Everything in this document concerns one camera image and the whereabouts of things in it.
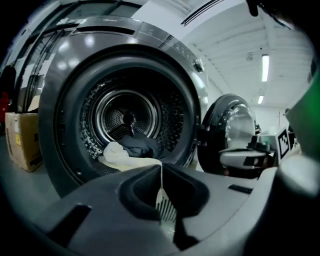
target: laundry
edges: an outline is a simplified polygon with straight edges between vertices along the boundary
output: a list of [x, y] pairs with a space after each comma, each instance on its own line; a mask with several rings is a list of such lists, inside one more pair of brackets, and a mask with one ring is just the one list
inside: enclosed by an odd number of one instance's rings
[[160, 203], [163, 199], [162, 191], [162, 162], [158, 159], [154, 158], [139, 158], [139, 157], [131, 157], [129, 153], [124, 150], [124, 147], [120, 145], [118, 142], [112, 141], [107, 147], [103, 150], [103, 155], [98, 156], [98, 161], [108, 167], [118, 169], [121, 172], [151, 166], [151, 165], [160, 165], [161, 166], [161, 188], [156, 197], [156, 203]]
[[120, 145], [133, 158], [159, 158], [160, 145], [154, 138], [148, 138], [142, 133], [136, 133], [133, 137], [125, 135], [118, 141]]

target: label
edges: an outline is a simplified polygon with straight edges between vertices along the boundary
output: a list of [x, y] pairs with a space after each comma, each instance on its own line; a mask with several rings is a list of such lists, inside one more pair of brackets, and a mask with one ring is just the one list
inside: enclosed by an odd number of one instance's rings
[[16, 134], [18, 134], [19, 133], [19, 124], [18, 124], [18, 118], [14, 118], [14, 132], [16, 133]]
[[21, 146], [20, 135], [17, 133], [15, 134], [15, 142], [18, 146]]

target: cardboard box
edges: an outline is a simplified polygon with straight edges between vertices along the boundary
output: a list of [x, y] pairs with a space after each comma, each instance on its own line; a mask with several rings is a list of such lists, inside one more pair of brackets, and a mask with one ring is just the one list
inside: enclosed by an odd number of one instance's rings
[[38, 136], [38, 114], [6, 113], [5, 137], [10, 158], [19, 167], [33, 172], [42, 164]]

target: ceiling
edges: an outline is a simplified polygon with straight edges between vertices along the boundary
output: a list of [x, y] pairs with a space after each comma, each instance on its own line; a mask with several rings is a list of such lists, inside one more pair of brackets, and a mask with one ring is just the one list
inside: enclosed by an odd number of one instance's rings
[[[261, 106], [289, 108], [308, 87], [313, 54], [305, 36], [279, 26], [261, 10], [252, 17], [246, 3], [205, 21], [183, 42], [210, 66], [212, 85], [221, 89], [223, 84], [250, 105], [263, 95]], [[270, 56], [267, 82], [262, 82], [263, 54]]]

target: washing machine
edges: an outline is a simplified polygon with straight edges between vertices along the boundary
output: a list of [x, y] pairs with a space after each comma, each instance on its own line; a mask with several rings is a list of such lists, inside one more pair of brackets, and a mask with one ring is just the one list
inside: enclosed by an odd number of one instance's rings
[[206, 84], [201, 60], [167, 32], [126, 17], [85, 19], [55, 53], [38, 109], [43, 160], [58, 194], [117, 173], [97, 157], [136, 133], [158, 141], [163, 163], [187, 167], [197, 148], [203, 170], [223, 174], [217, 153], [247, 144], [254, 119], [233, 94], [208, 109]]

